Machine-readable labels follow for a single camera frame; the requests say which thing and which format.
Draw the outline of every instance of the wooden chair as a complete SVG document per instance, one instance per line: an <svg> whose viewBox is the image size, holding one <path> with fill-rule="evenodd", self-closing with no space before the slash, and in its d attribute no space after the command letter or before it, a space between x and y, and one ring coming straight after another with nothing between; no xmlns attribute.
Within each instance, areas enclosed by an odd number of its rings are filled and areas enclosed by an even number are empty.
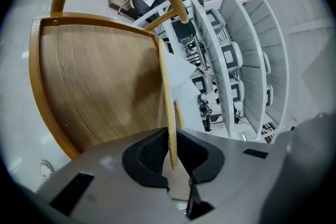
<svg viewBox="0 0 336 224"><path fill-rule="evenodd" d="M145 29L63 13L65 0L52 0L50 16L34 19L31 87L45 124L71 159L106 141L168 127L171 163L177 165L164 44L149 32L176 14L188 22L182 1L169 1L173 9Z"/></svg>

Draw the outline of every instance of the black slot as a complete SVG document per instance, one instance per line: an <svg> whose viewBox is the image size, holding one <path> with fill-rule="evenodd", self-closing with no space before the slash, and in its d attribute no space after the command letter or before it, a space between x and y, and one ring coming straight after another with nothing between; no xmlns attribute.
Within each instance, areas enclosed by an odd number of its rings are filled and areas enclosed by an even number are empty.
<svg viewBox="0 0 336 224"><path fill-rule="evenodd" d="M78 173L56 198L51 201L50 205L62 214L66 216L70 215L93 179L94 176L92 175Z"/></svg>
<svg viewBox="0 0 336 224"><path fill-rule="evenodd" d="M256 150L252 150L251 148L248 148L247 150L244 151L245 154L251 155L251 156L255 156L258 158L262 158L262 159L266 159L268 153L267 152L263 152L263 151L256 151Z"/></svg>

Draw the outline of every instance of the black office chair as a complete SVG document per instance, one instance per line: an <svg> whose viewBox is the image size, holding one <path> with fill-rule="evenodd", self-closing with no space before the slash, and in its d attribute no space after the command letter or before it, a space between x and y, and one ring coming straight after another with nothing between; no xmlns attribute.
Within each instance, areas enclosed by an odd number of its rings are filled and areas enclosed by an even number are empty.
<svg viewBox="0 0 336 224"><path fill-rule="evenodd" d="M145 15L147 12L151 11L153 8L159 6L160 4L166 2L166 0L154 0L153 4L151 6L147 5L147 3L144 0L132 0L134 9L135 9L135 13L138 17L142 17L143 15ZM159 17L158 13L153 14L152 16L150 16L149 18L146 19L146 22L151 23L153 22L155 19L157 19ZM186 45L190 42L193 41L193 38L196 35L196 30L195 27L193 25L193 23L191 22L191 20L189 20L189 22L187 24L182 24L182 22L180 20L176 20L174 22L172 22L173 28L176 32L177 38L178 40Z"/></svg>

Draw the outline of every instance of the white floor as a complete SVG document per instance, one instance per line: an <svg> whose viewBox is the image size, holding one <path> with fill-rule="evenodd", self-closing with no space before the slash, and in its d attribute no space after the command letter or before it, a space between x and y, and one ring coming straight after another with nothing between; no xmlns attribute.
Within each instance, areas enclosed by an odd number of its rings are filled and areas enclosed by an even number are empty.
<svg viewBox="0 0 336 224"><path fill-rule="evenodd" d="M35 191L44 181L40 161L55 169L69 158L47 130L37 110L28 75L28 43L35 16L48 14L51 0L14 0L0 29L0 139L7 169ZM102 15L127 21L107 0L67 0L66 12Z"/></svg>

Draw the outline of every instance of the floor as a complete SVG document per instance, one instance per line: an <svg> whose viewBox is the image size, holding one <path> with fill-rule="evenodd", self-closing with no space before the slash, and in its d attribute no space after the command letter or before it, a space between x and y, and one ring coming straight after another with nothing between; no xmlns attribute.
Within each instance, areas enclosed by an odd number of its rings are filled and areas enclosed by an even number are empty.
<svg viewBox="0 0 336 224"><path fill-rule="evenodd" d="M28 75L32 20L50 11L51 0L14 0L0 28L0 139L2 158L12 177L33 191L43 183L40 162L59 169L70 160L46 128ZM67 0L65 11L103 15L129 22L107 0Z"/></svg>

